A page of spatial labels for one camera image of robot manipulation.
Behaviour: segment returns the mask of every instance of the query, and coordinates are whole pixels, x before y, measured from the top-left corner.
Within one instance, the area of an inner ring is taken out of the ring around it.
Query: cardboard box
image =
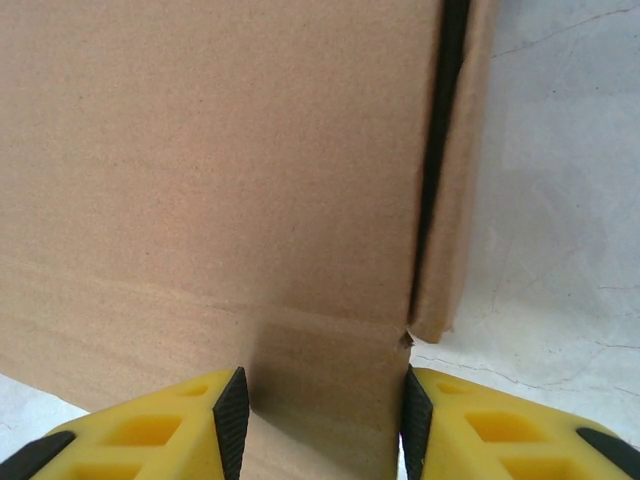
[[[95,410],[242,364],[243,478],[393,478],[465,275],[465,4],[9,0],[0,371]]]

